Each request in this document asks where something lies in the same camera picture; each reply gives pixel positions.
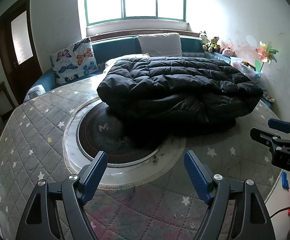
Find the clear plastic storage box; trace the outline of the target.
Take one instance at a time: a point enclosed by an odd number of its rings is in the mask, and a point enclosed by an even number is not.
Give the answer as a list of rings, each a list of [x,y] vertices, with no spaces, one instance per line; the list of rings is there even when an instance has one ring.
[[[254,68],[249,64],[246,65],[243,59],[238,57],[230,58],[230,65],[236,69],[238,69],[242,74],[248,77],[253,83],[258,83],[261,79],[261,72],[257,72]]]

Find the grey star quilted mat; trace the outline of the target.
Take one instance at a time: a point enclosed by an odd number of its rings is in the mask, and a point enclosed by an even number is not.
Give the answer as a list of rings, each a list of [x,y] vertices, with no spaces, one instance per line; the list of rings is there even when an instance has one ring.
[[[23,103],[10,116],[0,138],[0,226],[4,239],[15,239],[35,184],[64,180],[71,172],[63,155],[66,125],[78,106],[96,98],[96,77]],[[290,226],[290,194],[283,189],[282,170],[271,164],[268,148],[253,141],[253,127],[267,128],[274,113],[262,102],[235,127],[218,135],[186,139],[177,163],[149,183],[120,190],[96,191],[86,214],[99,239],[193,239],[206,205],[199,200],[183,164],[186,150],[228,180],[252,179],[273,215],[276,237]]]

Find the brown bear plush toy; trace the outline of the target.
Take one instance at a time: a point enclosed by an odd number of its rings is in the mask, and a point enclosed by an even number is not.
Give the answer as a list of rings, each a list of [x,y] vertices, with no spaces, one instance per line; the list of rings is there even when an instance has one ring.
[[[213,37],[210,42],[208,43],[208,48],[207,50],[212,53],[213,51],[215,52],[219,52],[220,51],[220,45],[217,44],[217,42],[219,41],[219,37],[218,36],[215,36]]]

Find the green framed window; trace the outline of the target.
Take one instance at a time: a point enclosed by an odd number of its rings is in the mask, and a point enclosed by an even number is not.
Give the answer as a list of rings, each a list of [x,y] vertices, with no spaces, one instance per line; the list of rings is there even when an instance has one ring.
[[[186,0],[84,0],[88,26],[121,20],[186,20]]]

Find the dark wooden door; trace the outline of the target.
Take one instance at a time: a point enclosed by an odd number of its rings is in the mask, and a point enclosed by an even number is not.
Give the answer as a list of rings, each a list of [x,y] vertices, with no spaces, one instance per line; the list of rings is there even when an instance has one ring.
[[[0,16],[0,59],[16,101],[42,75],[32,37],[30,0],[18,0]]]

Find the butterfly print pillow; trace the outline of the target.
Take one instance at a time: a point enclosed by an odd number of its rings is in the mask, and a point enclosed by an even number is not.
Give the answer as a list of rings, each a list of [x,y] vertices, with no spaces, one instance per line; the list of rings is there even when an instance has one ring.
[[[89,37],[50,55],[57,85],[65,85],[99,71]]]

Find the colourful paper pinwheel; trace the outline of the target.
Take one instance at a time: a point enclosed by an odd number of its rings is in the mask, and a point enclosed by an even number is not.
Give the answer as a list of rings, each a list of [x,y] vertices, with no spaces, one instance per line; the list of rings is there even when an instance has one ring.
[[[261,72],[263,65],[267,63],[268,65],[272,62],[277,62],[276,54],[279,53],[277,49],[273,48],[272,42],[263,43],[259,42],[259,48],[256,50],[257,55],[259,56],[258,60],[255,60],[255,69],[257,72]]]

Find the pink pig plush toy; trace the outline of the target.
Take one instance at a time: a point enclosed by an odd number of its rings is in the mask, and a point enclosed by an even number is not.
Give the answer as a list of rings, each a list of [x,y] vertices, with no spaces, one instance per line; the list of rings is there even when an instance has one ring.
[[[236,51],[232,50],[230,47],[222,47],[220,53],[225,57],[236,57]]]

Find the white husky plush toy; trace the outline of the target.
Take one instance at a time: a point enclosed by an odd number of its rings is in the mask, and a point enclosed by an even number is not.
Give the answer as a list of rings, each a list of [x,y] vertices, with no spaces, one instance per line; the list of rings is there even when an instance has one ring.
[[[200,31],[199,33],[200,35],[200,39],[202,40],[202,48],[203,50],[208,50],[208,44],[209,44],[209,40],[208,40],[208,37],[207,37],[207,34],[205,31]]]

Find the beige back cushion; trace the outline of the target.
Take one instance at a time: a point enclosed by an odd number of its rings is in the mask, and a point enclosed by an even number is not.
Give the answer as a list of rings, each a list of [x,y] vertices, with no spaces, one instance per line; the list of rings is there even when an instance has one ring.
[[[181,39],[178,33],[148,34],[138,36],[141,51],[150,56],[182,56]]]

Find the black puffer down jacket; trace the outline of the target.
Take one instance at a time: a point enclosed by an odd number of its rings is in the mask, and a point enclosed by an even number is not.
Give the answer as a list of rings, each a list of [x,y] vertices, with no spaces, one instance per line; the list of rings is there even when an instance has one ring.
[[[97,93],[123,128],[140,137],[230,129],[263,95],[230,64],[205,57],[118,60]]]

